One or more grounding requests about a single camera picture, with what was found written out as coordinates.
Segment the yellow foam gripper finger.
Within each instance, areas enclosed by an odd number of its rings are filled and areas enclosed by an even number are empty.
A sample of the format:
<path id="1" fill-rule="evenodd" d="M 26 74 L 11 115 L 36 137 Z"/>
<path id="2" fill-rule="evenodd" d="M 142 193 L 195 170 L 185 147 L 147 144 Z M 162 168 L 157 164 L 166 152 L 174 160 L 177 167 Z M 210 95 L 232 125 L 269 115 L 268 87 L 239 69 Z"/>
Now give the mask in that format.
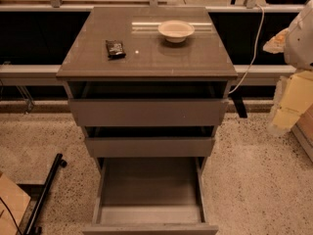
<path id="1" fill-rule="evenodd" d="M 278 32 L 264 44 L 263 50 L 271 54 L 283 53 L 288 32 L 287 28 Z"/>

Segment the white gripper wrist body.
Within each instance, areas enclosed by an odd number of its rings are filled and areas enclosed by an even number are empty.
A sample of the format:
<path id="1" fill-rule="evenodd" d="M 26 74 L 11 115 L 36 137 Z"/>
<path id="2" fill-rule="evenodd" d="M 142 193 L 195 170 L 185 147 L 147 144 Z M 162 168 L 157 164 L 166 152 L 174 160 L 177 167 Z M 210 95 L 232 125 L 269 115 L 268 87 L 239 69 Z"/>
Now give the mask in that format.
<path id="1" fill-rule="evenodd" d="M 282 77 L 274 97 L 272 124 L 290 130 L 313 104 L 313 72 L 303 70 Z"/>

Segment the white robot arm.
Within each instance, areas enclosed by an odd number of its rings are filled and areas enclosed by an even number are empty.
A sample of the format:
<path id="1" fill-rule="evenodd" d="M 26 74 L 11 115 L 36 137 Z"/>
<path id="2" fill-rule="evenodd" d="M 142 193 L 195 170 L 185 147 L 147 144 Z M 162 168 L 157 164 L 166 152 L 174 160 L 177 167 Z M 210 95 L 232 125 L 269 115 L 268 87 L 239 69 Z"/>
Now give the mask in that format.
<path id="1" fill-rule="evenodd" d="M 283 53 L 285 62 L 296 72 L 282 77 L 276 86 L 269 128 L 285 133 L 297 123 L 313 104 L 313 0 L 263 46 L 268 53 Z"/>

